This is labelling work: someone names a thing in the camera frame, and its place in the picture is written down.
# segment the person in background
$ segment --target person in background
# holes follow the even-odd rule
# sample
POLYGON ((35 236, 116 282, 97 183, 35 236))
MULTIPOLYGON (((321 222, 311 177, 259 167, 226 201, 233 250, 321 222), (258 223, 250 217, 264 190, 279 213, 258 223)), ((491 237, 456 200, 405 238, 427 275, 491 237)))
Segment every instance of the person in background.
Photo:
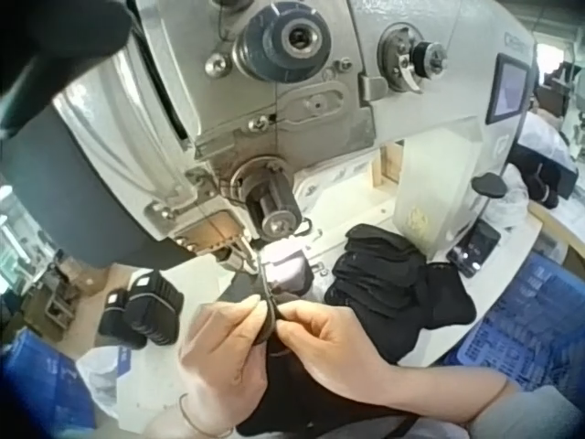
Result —
MULTIPOLYGON (((252 415, 267 387, 265 344, 252 346, 266 310, 256 295, 198 311, 179 349, 186 394, 144 437, 229 437, 252 415)), ((403 437, 560 439, 579 427, 580 411, 554 387, 522 392, 505 375, 484 368, 393 366, 379 356, 348 307, 298 300, 279 310, 285 320, 277 321, 278 337, 317 382, 357 402, 420 416, 403 437)), ((355 423, 322 437, 383 438, 397 421, 355 423)))

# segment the white table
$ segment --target white table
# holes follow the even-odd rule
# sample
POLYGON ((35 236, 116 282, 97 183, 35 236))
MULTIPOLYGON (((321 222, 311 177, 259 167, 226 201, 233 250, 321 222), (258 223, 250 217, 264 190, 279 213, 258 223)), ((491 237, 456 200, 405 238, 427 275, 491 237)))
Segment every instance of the white table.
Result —
MULTIPOLYGON (((391 221, 395 192, 392 187, 374 189, 365 176, 358 176, 328 189, 327 205, 318 204, 311 214, 316 230, 326 230, 322 237, 316 232, 303 243, 311 263, 322 262, 331 270, 342 254, 345 233, 358 223, 395 230, 391 221)), ((482 270, 471 280, 463 279, 467 292, 481 319, 512 280, 530 252, 541 222, 529 215, 522 226, 504 236, 482 270)), ((191 316, 202 303, 212 302, 229 284, 233 273, 219 267, 213 257, 204 256, 165 272, 165 277, 186 296, 181 315, 181 335, 191 316)), ((315 276, 314 292, 324 293, 333 281, 329 273, 315 276)), ((412 352, 400 363, 426 367, 452 348, 472 325, 422 330, 412 352)), ((184 392, 176 372, 178 344, 159 348, 150 344, 132 353, 130 370, 118 379, 118 412, 120 427, 140 433, 150 420, 166 406, 176 403, 184 392)))

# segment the sewing machine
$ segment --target sewing machine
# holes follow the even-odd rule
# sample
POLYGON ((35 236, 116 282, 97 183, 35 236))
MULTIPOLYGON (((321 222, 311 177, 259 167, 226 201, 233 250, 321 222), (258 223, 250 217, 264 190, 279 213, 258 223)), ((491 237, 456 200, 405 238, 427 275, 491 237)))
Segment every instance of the sewing machine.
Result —
POLYGON ((78 3, 23 18, 42 26, 19 29, 37 45, 3 94, 0 172, 94 266, 253 271, 310 226, 333 165, 387 141, 405 144, 393 222, 429 257, 503 195, 535 42, 496 2, 78 3))

